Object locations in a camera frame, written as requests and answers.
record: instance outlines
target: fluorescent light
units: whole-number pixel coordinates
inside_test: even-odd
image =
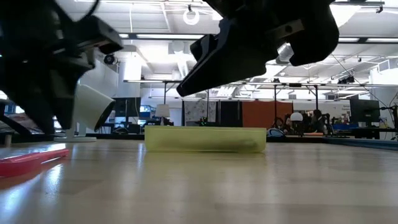
[[[181,40],[198,40],[203,35],[198,34],[137,34],[138,39],[181,39]]]
[[[199,97],[172,97],[172,96],[166,96],[166,97],[163,97],[163,96],[149,96],[148,98],[150,98],[150,99],[164,99],[164,98],[166,98],[166,100],[167,99],[169,99],[169,100],[172,100],[172,99],[179,99],[179,100],[206,100],[207,98],[199,98]],[[217,97],[210,97],[209,98],[209,100],[255,100],[255,99],[252,99],[252,98],[248,98],[248,99],[242,99],[242,98],[217,98]]]
[[[123,80],[134,81],[141,80],[142,64],[138,54],[131,54],[126,60],[126,66],[123,72]]]
[[[339,42],[358,42],[359,38],[339,38],[338,39]]]
[[[367,42],[394,42],[398,43],[398,38],[369,38]]]
[[[129,83],[163,83],[160,80],[125,80],[125,82]]]
[[[119,34],[121,38],[129,38],[129,34]]]

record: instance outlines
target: round white lamp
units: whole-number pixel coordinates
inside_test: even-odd
[[[188,13],[189,12],[193,12],[195,14],[195,16],[192,19],[188,18]],[[187,9],[184,12],[184,14],[182,15],[182,19],[188,25],[191,25],[191,26],[196,25],[199,22],[199,19],[200,19],[199,12],[196,9],[192,9],[191,11]]]
[[[105,123],[114,108],[115,100],[96,91],[88,85],[77,84],[73,107],[72,128],[65,131],[65,137],[55,137],[56,142],[94,142],[95,137],[86,137],[86,128],[97,131]],[[76,122],[79,135],[75,136]]]
[[[298,112],[292,113],[292,115],[290,115],[290,120],[291,121],[303,121],[303,115]]]

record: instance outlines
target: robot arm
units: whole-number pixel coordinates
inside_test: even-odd
[[[191,45],[197,64],[177,87],[181,96],[265,74],[284,43],[294,66],[321,61],[338,44],[334,0],[205,1],[223,16],[220,33]]]
[[[98,3],[74,22],[55,0],[0,2],[0,90],[47,134],[54,116],[70,128],[76,83],[94,69],[94,49],[123,48],[119,34],[92,16]]]
[[[93,49],[122,49],[118,33],[92,16],[99,1],[77,22],[55,0],[0,2],[0,90],[45,133],[54,132],[53,116],[70,128],[76,83],[94,68]],[[333,1],[206,0],[224,17],[220,33],[191,46],[198,63],[177,91],[187,96],[262,75],[286,42],[292,65],[323,60],[338,43]]]

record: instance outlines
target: yellow plastic container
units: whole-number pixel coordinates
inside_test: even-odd
[[[148,151],[163,152],[262,152],[265,128],[146,126]]]

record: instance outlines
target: ceiling light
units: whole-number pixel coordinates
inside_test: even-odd
[[[129,38],[129,34],[119,34],[121,38]]]
[[[124,80],[124,82],[128,83],[163,83],[160,80]]]
[[[358,42],[359,38],[339,38],[338,39],[339,42]]]
[[[372,43],[372,42],[393,42],[393,43],[398,43],[398,38],[369,38],[367,42]]]
[[[195,13],[195,16],[192,19],[188,19],[188,13],[189,12]],[[188,25],[191,25],[191,26],[196,25],[199,22],[199,18],[200,18],[199,12],[197,10],[195,10],[195,9],[193,9],[193,10],[187,9],[184,12],[184,14],[182,15],[182,19],[184,20],[184,22],[186,24],[188,24]]]
[[[137,34],[138,39],[198,40],[202,37],[195,34]]]

